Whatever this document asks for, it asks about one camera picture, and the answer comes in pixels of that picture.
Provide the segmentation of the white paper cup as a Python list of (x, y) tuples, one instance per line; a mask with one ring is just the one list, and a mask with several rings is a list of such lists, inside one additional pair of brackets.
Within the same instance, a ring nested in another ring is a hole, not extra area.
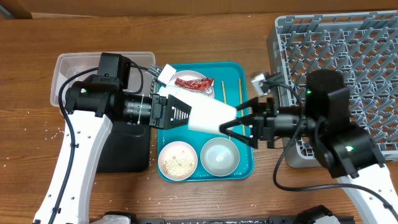
[(220, 126), (236, 119), (235, 107), (200, 93), (193, 93), (188, 104), (192, 107), (188, 129), (192, 131), (222, 135)]

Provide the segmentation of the red snack wrapper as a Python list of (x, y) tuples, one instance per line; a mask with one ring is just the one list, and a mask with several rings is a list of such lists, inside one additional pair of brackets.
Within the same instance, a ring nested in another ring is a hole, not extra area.
[(214, 92), (213, 83), (214, 79), (212, 78), (199, 78), (194, 80), (182, 80), (181, 78), (177, 78), (174, 84), (180, 88), (211, 95)]

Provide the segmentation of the small white plate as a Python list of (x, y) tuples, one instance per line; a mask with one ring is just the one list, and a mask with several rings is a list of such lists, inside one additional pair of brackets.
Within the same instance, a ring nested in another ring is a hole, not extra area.
[(197, 153), (186, 142), (171, 142), (159, 152), (158, 168), (160, 173), (169, 180), (182, 181), (189, 178), (197, 165)]

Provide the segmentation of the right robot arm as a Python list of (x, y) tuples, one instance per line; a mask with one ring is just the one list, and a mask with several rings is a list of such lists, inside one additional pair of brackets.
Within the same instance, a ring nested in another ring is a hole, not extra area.
[(318, 163), (333, 183), (315, 189), (341, 188), (365, 223), (396, 223), (397, 194), (385, 159), (371, 135), (350, 120), (349, 88), (341, 73), (321, 69), (306, 77), (305, 97), (297, 104), (276, 107), (273, 99), (253, 98), (238, 106), (251, 114), (220, 125), (221, 133), (251, 147), (259, 141), (274, 146), (276, 138), (310, 141)]

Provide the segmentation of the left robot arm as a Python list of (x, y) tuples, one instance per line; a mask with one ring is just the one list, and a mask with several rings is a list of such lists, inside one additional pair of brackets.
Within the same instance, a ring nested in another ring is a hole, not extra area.
[(99, 65), (70, 77), (59, 88), (65, 120), (62, 147), (53, 177), (34, 223), (88, 223), (90, 195), (113, 121), (172, 129), (188, 123), (191, 107), (178, 98), (126, 93), (131, 59), (103, 52)]

